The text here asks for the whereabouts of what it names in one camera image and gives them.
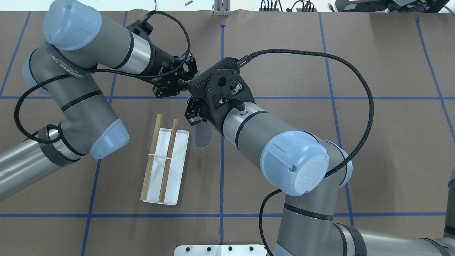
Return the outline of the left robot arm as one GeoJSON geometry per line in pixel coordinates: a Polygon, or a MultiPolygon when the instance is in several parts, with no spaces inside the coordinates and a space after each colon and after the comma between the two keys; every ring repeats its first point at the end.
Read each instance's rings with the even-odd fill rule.
{"type": "Polygon", "coordinates": [[[55,0],[44,17],[44,42],[23,66],[31,86],[19,99],[14,121],[26,139],[1,155],[1,199],[91,155],[102,159],[129,142],[129,134],[93,75],[114,73],[153,85],[156,97],[177,96],[196,74],[188,32],[187,50],[173,56],[152,44],[148,19],[123,27],[76,0],[55,0]],[[65,120],[34,133],[19,119],[21,106],[39,89],[51,94],[65,120]]]}

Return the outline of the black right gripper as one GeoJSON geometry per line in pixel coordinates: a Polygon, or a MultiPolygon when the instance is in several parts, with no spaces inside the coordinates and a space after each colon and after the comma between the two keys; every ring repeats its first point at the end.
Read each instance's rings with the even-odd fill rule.
{"type": "Polygon", "coordinates": [[[192,98],[187,101],[185,118],[195,126],[199,123],[206,122],[221,135],[223,132],[223,122],[228,113],[228,101],[226,99],[216,100],[214,105],[210,106],[201,98],[192,98]]]}

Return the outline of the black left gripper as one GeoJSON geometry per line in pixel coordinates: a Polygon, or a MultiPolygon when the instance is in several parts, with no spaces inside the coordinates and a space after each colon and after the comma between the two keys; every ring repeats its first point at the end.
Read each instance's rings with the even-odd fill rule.
{"type": "Polygon", "coordinates": [[[151,57],[146,67],[146,82],[153,85],[156,98],[174,97],[187,91],[187,81],[198,73],[192,53],[173,56],[151,44],[151,57]]]}

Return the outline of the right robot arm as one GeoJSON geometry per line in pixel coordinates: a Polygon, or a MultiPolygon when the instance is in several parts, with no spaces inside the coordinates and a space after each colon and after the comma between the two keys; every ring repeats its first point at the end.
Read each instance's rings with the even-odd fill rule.
{"type": "Polygon", "coordinates": [[[448,209],[442,238],[408,238],[357,229],[333,221],[338,189],[352,175],[348,162],[329,175],[348,154],[336,144],[298,130],[253,102],[232,107],[220,100],[221,125],[207,103],[190,96],[185,118],[196,126],[197,147],[210,143],[214,130],[286,194],[276,242],[276,256],[453,256],[454,176],[449,180],[448,209]]]}

